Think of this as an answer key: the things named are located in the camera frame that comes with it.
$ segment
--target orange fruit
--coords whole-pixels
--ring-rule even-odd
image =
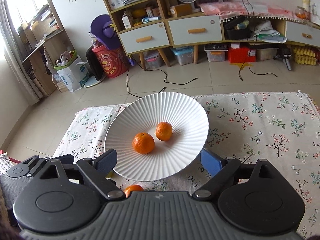
[[[126,187],[124,190],[125,196],[129,197],[132,191],[144,191],[144,190],[143,190],[143,187],[141,187],[140,185],[130,185]]]
[[[155,148],[155,140],[146,132],[137,133],[133,138],[132,147],[138,153],[147,154]]]
[[[156,137],[160,141],[168,141],[172,136],[172,126],[168,122],[161,122],[157,125]]]

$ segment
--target black cable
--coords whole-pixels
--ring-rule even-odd
[[[139,67],[140,67],[140,68],[142,68],[142,69],[143,69],[143,67],[141,67],[141,66],[140,66],[140,64],[139,64],[139,63],[138,63],[134,58],[132,58],[132,59],[133,59],[133,60],[134,60],[138,65],[139,65]],[[193,80],[190,80],[189,82],[187,82],[187,83],[183,83],[183,84],[173,83],[173,82],[168,82],[168,81],[166,81],[166,80],[167,80],[167,78],[168,78],[168,74],[167,74],[166,72],[164,72],[162,69],[147,69],[146,71],[155,71],[155,70],[160,70],[160,71],[162,71],[162,72],[165,74],[165,79],[163,80],[163,82],[164,82],[164,83],[168,83],[168,84],[186,85],[186,84],[189,84],[190,82],[192,82],[192,81],[194,81],[194,80],[198,79],[198,78],[196,77],[196,78],[194,78]],[[130,93],[130,92],[129,92],[129,86],[128,86],[128,74],[129,74],[129,68],[128,68],[128,72],[127,72],[127,90],[128,90],[128,93],[129,93],[130,95],[134,96],[134,97],[141,98],[141,97],[136,96],[136,95],[134,95],[134,94],[132,94],[132,93]],[[163,92],[165,89],[167,89],[167,87],[163,87],[159,93]]]
[[[248,13],[248,20],[249,20],[250,13],[249,13],[249,11],[248,11],[247,7],[245,6],[244,1],[243,1],[243,0],[241,0],[241,1],[242,1],[243,5],[244,5],[245,9],[247,10],[247,13]],[[253,6],[252,6],[252,4],[249,2],[249,0],[247,0],[247,2],[250,4],[250,6],[251,6],[251,8],[252,8],[252,17],[254,17],[254,10],[253,10]],[[257,37],[257,35],[256,35],[256,30],[255,30],[255,28],[254,28],[254,27],[253,27],[253,31],[254,31],[254,36],[256,37],[256,40],[255,40],[255,42],[254,42],[254,44],[253,44],[253,45],[250,45],[249,53],[248,53],[248,55],[247,55],[247,57],[246,57],[245,61],[243,62],[243,64],[242,64],[241,68],[239,69],[238,76],[239,76],[239,78],[241,79],[241,81],[243,81],[243,78],[241,77],[240,72],[241,72],[241,70],[243,69],[244,63],[247,61],[247,58],[249,57],[249,55],[250,55],[250,53],[251,53],[252,47],[253,47],[253,46],[257,43],[257,41],[258,41],[258,37]],[[253,72],[253,71],[251,70],[251,68],[250,68],[250,62],[248,62],[248,67],[249,67],[250,72],[251,72],[251,73],[253,73],[253,74],[255,74],[255,75],[264,76],[264,75],[267,75],[267,74],[272,74],[272,75],[274,75],[274,76],[278,77],[276,74],[271,73],[271,72],[264,73],[264,74],[259,74],[259,73],[255,73],[255,72]]]

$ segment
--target pink cloth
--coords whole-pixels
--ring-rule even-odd
[[[279,17],[287,18],[290,20],[299,20],[298,17],[292,12],[285,10],[277,5],[269,5],[264,3],[254,2],[213,2],[201,3],[200,8],[204,11],[205,15],[219,15],[220,20],[225,20],[239,15],[261,16],[261,17]]]

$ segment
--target tablecloth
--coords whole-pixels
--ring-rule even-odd
[[[298,233],[303,238],[320,234],[320,115],[308,95],[266,92],[193,98],[209,118],[205,147],[221,157],[234,156],[242,163],[268,159],[305,203]],[[76,162],[102,154],[107,130],[126,106],[89,107],[78,112],[53,156],[70,153]],[[196,158],[166,179],[135,182],[117,174],[112,179],[121,189],[139,184],[145,190],[187,190],[192,194],[210,177]]]

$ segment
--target plate rim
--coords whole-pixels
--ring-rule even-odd
[[[107,130],[107,133],[106,133],[106,136],[105,136],[105,139],[104,139],[104,152],[106,152],[106,140],[107,140],[108,132],[109,132],[109,130],[110,130],[113,122],[117,119],[117,117],[118,117],[123,111],[125,111],[128,107],[130,107],[133,103],[135,103],[135,102],[137,102],[137,101],[139,101],[139,100],[142,100],[143,98],[150,97],[151,95],[160,94],[160,93],[182,94],[182,95],[187,96],[187,97],[191,98],[192,100],[196,101],[196,102],[201,106],[201,111],[204,111],[205,116],[207,117],[207,118],[206,118],[206,121],[207,121],[207,122],[206,122],[206,126],[208,127],[207,130],[208,130],[208,133],[209,133],[209,118],[208,118],[208,115],[207,115],[205,109],[203,108],[203,106],[202,106],[197,100],[195,100],[195,99],[192,98],[191,96],[188,96],[188,95],[186,95],[186,94],[179,93],[179,92],[173,92],[173,91],[158,92],[158,93],[153,93],[153,94],[144,96],[144,97],[142,97],[142,98],[139,98],[139,99],[133,101],[132,103],[130,103],[126,108],[124,108],[124,109],[116,116],[116,118],[111,122],[111,124],[110,124],[110,126],[109,126],[109,128],[108,128],[108,130]],[[202,149],[203,149],[205,143],[207,142],[207,138],[208,138],[208,135],[207,135],[207,137],[206,137],[205,140],[204,140]],[[168,177],[171,177],[171,176],[177,174],[177,173],[180,172],[180,171],[183,171],[185,168],[187,168],[187,167],[191,164],[191,162],[190,162],[188,165],[186,165],[183,169],[181,169],[181,170],[179,170],[179,171],[177,171],[177,172],[175,172],[175,173],[173,173],[173,174],[171,174],[171,175],[169,175],[169,176],[167,176],[167,177],[163,177],[163,178],[161,178],[161,179],[166,179],[166,178],[168,178]],[[119,176],[121,176],[121,177],[123,177],[123,178],[125,178],[125,179],[130,179],[130,180],[139,181],[139,182],[150,182],[150,181],[154,181],[154,180],[136,180],[136,179],[128,178],[128,177],[126,177],[126,176],[124,176],[124,175],[121,175],[121,174],[119,174],[118,172],[116,172],[114,168],[113,168],[112,170],[113,170],[116,174],[118,174]]]

